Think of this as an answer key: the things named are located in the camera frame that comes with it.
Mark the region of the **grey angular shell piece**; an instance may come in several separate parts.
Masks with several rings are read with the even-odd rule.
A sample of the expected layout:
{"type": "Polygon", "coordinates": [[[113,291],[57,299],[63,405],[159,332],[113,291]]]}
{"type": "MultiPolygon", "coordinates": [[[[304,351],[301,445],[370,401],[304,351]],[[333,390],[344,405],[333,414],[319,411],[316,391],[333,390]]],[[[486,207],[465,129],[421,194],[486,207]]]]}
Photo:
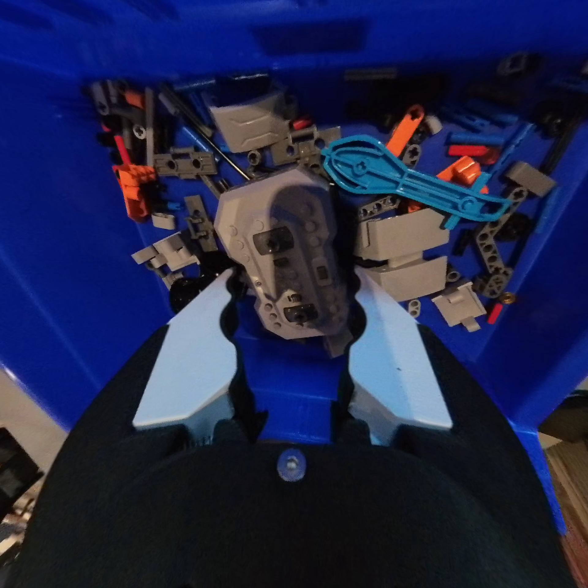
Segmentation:
{"type": "Polygon", "coordinates": [[[288,137],[286,95],[281,87],[238,104],[220,106],[217,97],[203,92],[204,104],[232,153],[255,151],[288,137]]]}

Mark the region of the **dark grey bent beam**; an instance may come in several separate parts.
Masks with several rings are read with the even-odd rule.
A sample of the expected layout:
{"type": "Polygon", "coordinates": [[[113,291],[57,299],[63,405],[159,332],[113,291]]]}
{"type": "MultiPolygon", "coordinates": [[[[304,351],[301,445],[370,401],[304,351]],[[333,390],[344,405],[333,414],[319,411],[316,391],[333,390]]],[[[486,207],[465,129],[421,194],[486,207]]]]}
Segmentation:
{"type": "Polygon", "coordinates": [[[495,236],[501,227],[501,221],[494,221],[481,225],[474,232],[482,269],[474,280],[473,289],[489,299],[497,299],[505,291],[513,274],[513,269],[504,264],[496,245],[495,236]]]}

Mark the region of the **blue plastic bin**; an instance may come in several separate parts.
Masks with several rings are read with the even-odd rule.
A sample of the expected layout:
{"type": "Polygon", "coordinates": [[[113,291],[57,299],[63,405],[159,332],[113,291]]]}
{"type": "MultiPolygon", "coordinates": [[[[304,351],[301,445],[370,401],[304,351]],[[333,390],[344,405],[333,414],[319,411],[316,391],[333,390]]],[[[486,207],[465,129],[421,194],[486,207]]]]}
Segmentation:
{"type": "MultiPolygon", "coordinates": [[[[172,318],[168,291],[132,254],[166,236],[126,214],[88,85],[140,88],[269,71],[327,123],[320,74],[493,68],[538,52],[587,62],[587,1],[1,1],[1,369],[66,430],[131,353],[172,318]]],[[[564,529],[539,425],[587,373],[587,123],[555,172],[550,224],[520,253],[493,325],[430,327],[517,434],[564,529]]],[[[284,340],[238,304],[237,355],[262,440],[328,442],[343,359],[322,338],[284,340]]]]}

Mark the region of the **grey curved panel assembly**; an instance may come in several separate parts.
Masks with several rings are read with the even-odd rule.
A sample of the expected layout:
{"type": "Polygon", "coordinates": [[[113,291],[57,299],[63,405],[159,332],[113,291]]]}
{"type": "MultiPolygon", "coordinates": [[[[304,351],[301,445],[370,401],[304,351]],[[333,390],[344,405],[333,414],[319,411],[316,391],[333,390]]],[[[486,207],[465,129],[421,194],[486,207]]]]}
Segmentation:
{"type": "Polygon", "coordinates": [[[445,217],[432,209],[361,222],[354,255],[383,262],[367,274],[397,302],[428,296],[445,289],[447,256],[425,259],[425,251],[449,242],[445,217]]]}

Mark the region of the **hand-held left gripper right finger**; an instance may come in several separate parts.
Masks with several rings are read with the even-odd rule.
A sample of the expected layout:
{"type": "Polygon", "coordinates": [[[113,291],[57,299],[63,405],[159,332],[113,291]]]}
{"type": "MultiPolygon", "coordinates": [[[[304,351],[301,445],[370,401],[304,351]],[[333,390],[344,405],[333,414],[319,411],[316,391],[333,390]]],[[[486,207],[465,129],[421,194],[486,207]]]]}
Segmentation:
{"type": "Polygon", "coordinates": [[[349,295],[339,442],[390,445],[405,427],[450,432],[452,416],[417,320],[367,270],[353,271],[349,295]]]}

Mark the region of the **pile of small building pieces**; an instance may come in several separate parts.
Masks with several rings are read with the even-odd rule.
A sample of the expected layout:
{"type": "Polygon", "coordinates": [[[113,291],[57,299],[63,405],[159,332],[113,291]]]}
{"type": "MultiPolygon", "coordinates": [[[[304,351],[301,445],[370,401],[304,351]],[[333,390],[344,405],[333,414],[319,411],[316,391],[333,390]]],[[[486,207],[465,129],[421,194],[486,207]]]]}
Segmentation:
{"type": "Polygon", "coordinates": [[[384,265],[354,255],[361,222],[432,209],[446,223],[446,213],[420,202],[394,194],[353,195],[338,187],[321,157],[321,150],[337,139],[373,136],[408,167],[463,187],[489,173],[481,193],[511,202],[496,220],[502,223],[497,248],[513,269],[505,291],[497,299],[474,291],[482,269],[474,232],[489,222],[461,219],[448,229],[447,244],[423,254],[425,259],[447,256],[445,289],[398,302],[415,319],[424,304],[425,317],[433,312],[440,324],[472,333],[481,329],[482,320],[495,324],[505,307],[517,302],[512,282],[520,274],[520,253],[533,232],[550,224],[557,207],[563,187],[555,172],[587,123],[587,62],[575,65],[581,66],[577,72],[538,52],[517,51],[480,72],[467,67],[407,73],[395,65],[368,65],[320,74],[311,89],[327,83],[327,106],[341,106],[345,126],[323,121],[306,104],[300,109],[296,88],[269,71],[163,82],[158,88],[102,79],[85,93],[99,117],[96,140],[108,150],[128,218],[166,231],[132,259],[165,283],[174,313],[227,266],[240,268],[239,279],[254,307],[243,267],[228,256],[215,231],[219,198],[295,166],[329,183],[334,246],[345,277],[352,269],[384,265]],[[259,150],[230,152],[202,93],[214,94],[225,106],[278,86],[286,95],[288,137],[259,150]]]}

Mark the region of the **teal plastic spanner tool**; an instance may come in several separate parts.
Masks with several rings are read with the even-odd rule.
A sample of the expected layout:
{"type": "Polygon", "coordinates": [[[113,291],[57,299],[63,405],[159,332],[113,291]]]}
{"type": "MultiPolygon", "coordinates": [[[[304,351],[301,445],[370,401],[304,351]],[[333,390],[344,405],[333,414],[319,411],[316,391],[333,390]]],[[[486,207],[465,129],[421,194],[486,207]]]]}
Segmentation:
{"type": "Polygon", "coordinates": [[[507,198],[481,193],[489,173],[481,173],[471,187],[441,180],[408,167],[370,135],[337,139],[321,150],[321,157],[324,170],[341,189],[353,195],[394,194],[420,202],[446,213],[447,229],[461,219],[496,221],[511,205],[507,198]]]}

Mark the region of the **grey motor block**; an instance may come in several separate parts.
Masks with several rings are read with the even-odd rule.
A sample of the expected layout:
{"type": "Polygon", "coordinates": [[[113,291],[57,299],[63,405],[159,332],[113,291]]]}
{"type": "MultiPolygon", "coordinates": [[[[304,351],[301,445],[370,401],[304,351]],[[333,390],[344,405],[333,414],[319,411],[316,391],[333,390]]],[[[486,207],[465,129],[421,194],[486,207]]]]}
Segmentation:
{"type": "Polygon", "coordinates": [[[285,340],[323,339],[331,358],[352,342],[329,183],[295,166],[219,198],[215,231],[241,265],[263,327],[285,340]]]}

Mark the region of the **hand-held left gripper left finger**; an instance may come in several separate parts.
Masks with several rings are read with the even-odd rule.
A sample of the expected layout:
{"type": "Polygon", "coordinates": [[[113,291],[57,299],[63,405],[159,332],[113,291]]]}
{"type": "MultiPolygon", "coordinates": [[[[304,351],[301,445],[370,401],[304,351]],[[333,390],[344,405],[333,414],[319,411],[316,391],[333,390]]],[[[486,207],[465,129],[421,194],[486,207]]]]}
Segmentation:
{"type": "Polygon", "coordinates": [[[167,324],[167,331],[133,426],[136,430],[182,425],[189,433],[213,433],[234,416],[229,385],[236,375],[235,345],[221,327],[232,296],[227,269],[167,324]]]}

